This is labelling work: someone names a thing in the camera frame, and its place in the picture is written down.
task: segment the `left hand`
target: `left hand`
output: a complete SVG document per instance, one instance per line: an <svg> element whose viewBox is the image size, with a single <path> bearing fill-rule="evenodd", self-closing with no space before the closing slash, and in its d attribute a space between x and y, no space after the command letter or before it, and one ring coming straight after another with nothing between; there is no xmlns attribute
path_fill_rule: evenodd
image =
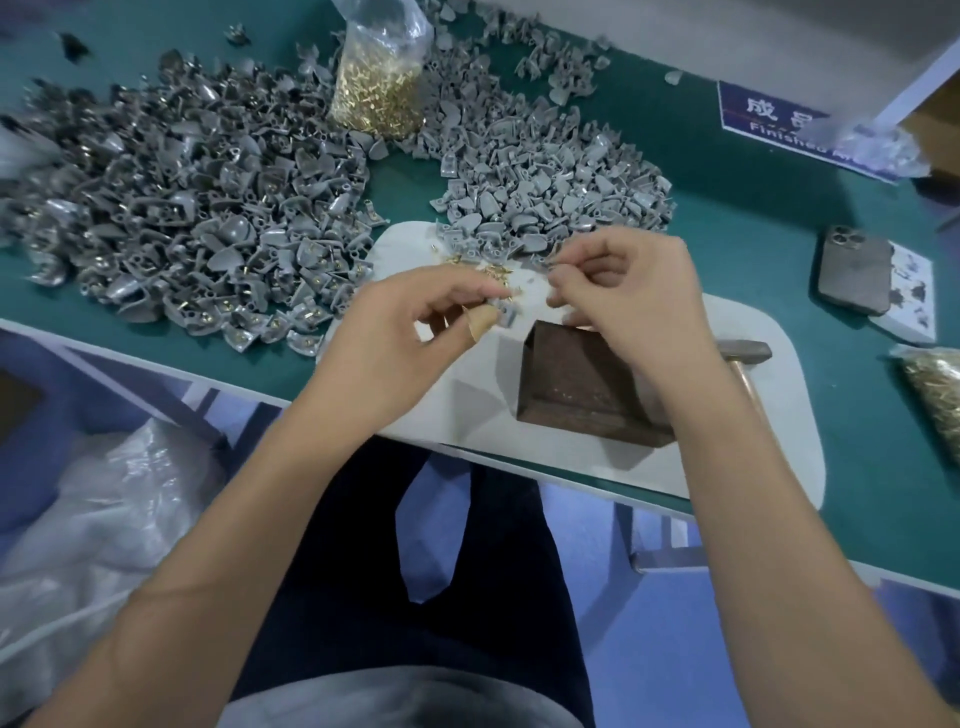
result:
<svg viewBox="0 0 960 728"><path fill-rule="evenodd" d="M462 265L416 268L367 283L298 404L333 421L359 445L413 409L496 323L497 310L478 304L509 295L487 274ZM417 321L430 325L433 339L420 340Z"/></svg>

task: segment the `clear plastic bag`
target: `clear plastic bag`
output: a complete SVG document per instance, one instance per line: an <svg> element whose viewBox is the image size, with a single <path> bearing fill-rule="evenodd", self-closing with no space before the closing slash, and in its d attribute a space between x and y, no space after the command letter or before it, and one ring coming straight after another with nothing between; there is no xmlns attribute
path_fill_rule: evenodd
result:
<svg viewBox="0 0 960 728"><path fill-rule="evenodd" d="M334 0L347 21L330 112L348 129L400 139L423 125L420 76L433 43L416 0Z"/></svg>
<svg viewBox="0 0 960 728"><path fill-rule="evenodd" d="M209 445L173 425L80 442L0 569L0 725L77 667L222 485Z"/></svg>
<svg viewBox="0 0 960 728"><path fill-rule="evenodd" d="M890 355L900 362L937 432L960 465L960 349L898 346Z"/></svg>
<svg viewBox="0 0 960 728"><path fill-rule="evenodd" d="M913 134L902 127L881 127L870 119L826 116L813 119L797 137L832 149L857 164L898 177L927 177L930 163Z"/></svg>

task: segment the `right hand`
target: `right hand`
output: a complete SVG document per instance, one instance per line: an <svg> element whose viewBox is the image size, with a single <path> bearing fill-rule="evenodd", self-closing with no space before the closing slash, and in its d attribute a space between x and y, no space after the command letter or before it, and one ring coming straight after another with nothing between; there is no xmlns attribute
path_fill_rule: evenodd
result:
<svg viewBox="0 0 960 728"><path fill-rule="evenodd" d="M565 324L595 328L655 384L716 355L700 281L679 237L603 228L570 238L551 262L547 304L573 306Z"/></svg>

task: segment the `sign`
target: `sign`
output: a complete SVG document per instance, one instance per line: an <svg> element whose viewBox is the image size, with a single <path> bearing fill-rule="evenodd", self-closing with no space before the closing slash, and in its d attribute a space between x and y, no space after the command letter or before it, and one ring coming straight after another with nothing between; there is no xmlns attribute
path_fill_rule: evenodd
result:
<svg viewBox="0 0 960 728"><path fill-rule="evenodd" d="M804 124L813 119L826 118L829 114L723 81L717 82L717 93L720 97L720 122L728 132L749 136L791 152L851 169L875 180L900 180L896 175L877 172L858 164L847 155L797 138L796 132L802 129Z"/></svg>

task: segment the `forearm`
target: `forearm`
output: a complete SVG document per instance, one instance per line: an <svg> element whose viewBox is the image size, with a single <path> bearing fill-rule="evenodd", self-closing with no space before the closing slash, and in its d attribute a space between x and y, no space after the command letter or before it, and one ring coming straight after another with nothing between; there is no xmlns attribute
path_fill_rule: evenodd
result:
<svg viewBox="0 0 960 728"><path fill-rule="evenodd" d="M719 356L661 390L752 724L950 726Z"/></svg>
<svg viewBox="0 0 960 728"><path fill-rule="evenodd" d="M358 445L321 427L295 404L274 423L31 728L216 723L317 502Z"/></svg>

